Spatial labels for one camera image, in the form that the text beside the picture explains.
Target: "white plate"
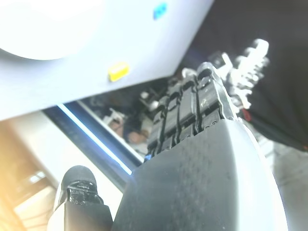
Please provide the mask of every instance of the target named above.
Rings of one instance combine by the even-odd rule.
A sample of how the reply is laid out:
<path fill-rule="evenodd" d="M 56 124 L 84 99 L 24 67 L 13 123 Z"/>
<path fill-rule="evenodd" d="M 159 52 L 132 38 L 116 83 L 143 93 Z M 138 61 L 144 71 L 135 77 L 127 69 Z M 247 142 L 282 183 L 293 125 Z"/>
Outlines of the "white plate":
<path fill-rule="evenodd" d="M 0 0 L 0 48 L 29 59 L 78 52 L 91 38 L 103 0 Z"/>

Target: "back of robotic hand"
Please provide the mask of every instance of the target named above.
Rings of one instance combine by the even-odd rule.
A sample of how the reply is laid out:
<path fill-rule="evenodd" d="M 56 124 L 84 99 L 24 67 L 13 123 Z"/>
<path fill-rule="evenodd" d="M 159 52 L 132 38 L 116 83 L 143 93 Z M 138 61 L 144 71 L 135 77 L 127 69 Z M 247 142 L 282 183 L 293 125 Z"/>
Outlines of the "back of robotic hand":
<path fill-rule="evenodd" d="M 86 189 L 92 188 L 92 197 L 84 194 L 74 200 L 69 196 L 74 195 L 72 187 L 62 186 L 69 189 L 64 190 L 66 199 L 59 200 L 58 209 L 66 201 L 74 204 L 72 211 L 79 211 L 78 216 L 66 215 L 65 203 L 61 214 L 68 228 L 64 230 L 85 230 L 69 226 L 80 224 L 82 214 L 107 218 L 109 225 L 94 229 L 100 226 L 96 223 L 89 227 L 93 231 L 287 230 L 281 197 L 265 157 L 237 119 L 212 64 L 201 64 L 195 74 L 171 89 L 158 111 L 147 161 L 131 175 L 113 224 L 110 213 L 94 217 L 83 210 L 87 203 L 76 203 L 96 195 L 94 188 Z M 105 207 L 102 202 L 97 205 Z"/>

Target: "yellow block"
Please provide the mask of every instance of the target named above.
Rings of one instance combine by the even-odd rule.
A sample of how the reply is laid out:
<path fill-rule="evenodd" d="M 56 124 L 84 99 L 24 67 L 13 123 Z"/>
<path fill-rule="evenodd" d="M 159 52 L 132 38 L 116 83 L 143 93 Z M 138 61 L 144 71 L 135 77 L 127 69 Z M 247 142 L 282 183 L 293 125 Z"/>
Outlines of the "yellow block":
<path fill-rule="evenodd" d="M 126 62 L 118 62 L 108 69 L 109 80 L 115 82 L 127 75 L 129 72 L 129 65 Z"/>

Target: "light strip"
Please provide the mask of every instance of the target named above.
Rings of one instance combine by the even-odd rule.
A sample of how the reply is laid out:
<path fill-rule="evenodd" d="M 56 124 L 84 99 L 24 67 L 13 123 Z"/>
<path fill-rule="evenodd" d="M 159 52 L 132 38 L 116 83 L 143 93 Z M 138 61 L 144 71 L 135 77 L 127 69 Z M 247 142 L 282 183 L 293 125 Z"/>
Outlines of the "light strip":
<path fill-rule="evenodd" d="M 89 138 L 91 138 L 108 156 L 114 159 L 127 174 L 131 175 L 131 170 L 127 167 L 105 144 L 101 142 L 64 104 L 57 105 Z"/>

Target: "black fabric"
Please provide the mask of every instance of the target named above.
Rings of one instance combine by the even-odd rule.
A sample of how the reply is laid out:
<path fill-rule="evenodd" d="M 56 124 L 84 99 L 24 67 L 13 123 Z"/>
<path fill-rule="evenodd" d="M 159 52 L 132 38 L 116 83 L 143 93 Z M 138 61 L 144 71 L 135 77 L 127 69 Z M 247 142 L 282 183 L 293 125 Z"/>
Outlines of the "black fabric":
<path fill-rule="evenodd" d="M 200 54 L 232 58 L 254 39 L 267 40 L 271 64 L 249 98 L 251 123 L 300 150 L 308 146 L 307 22 L 306 0 L 216 0 L 192 43 Z"/>

